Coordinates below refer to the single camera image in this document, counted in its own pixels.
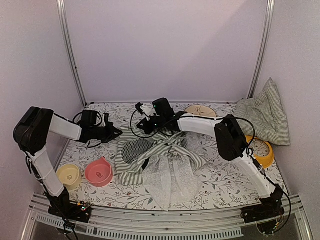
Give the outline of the green striped pet tent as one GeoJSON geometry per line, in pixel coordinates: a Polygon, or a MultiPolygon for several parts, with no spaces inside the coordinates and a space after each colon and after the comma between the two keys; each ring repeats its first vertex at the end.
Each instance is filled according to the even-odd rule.
{"type": "Polygon", "coordinates": [[[118,139],[114,165],[121,185],[143,185],[168,211],[170,205],[190,202],[197,195],[201,182],[195,172],[206,163],[197,133],[139,138],[126,130],[118,139]]]}

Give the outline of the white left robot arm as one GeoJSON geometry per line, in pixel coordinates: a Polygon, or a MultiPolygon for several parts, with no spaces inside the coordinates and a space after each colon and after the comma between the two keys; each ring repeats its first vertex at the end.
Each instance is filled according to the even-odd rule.
{"type": "Polygon", "coordinates": [[[80,121],[74,122],[51,109],[32,106],[13,131],[14,141],[26,156],[29,172],[34,173],[50,204],[63,217],[70,217],[75,210],[70,202],[69,191],[58,179],[49,158],[46,148],[48,134],[84,144],[91,140],[106,144],[123,133],[109,121],[108,113],[84,110],[80,116],[80,121]]]}

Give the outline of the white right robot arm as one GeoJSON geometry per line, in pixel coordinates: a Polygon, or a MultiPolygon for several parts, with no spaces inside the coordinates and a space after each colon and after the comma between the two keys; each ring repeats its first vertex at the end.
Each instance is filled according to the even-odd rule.
{"type": "Polygon", "coordinates": [[[219,155],[237,165],[257,190],[261,202],[258,213],[262,218],[269,218],[281,206],[284,191],[269,179],[263,166],[254,157],[238,123],[240,118],[232,114],[216,118],[185,111],[174,112],[166,98],[155,100],[152,107],[139,102],[135,108],[145,117],[137,127],[147,135],[167,129],[215,137],[219,155]]]}

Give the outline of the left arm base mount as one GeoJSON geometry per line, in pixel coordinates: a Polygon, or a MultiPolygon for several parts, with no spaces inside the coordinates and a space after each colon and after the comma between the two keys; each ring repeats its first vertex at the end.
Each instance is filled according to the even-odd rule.
{"type": "Polygon", "coordinates": [[[50,202],[49,214],[81,223],[89,222],[92,208],[89,207],[83,210],[83,205],[71,202],[68,191],[63,192],[60,196],[47,194],[46,197],[50,202]]]}

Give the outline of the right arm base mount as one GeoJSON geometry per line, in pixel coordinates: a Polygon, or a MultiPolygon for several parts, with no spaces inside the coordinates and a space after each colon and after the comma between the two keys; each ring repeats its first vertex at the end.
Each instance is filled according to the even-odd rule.
{"type": "Polygon", "coordinates": [[[243,207],[241,209],[240,217],[247,223],[258,222],[281,216],[285,213],[282,204],[258,204],[243,207]]]}

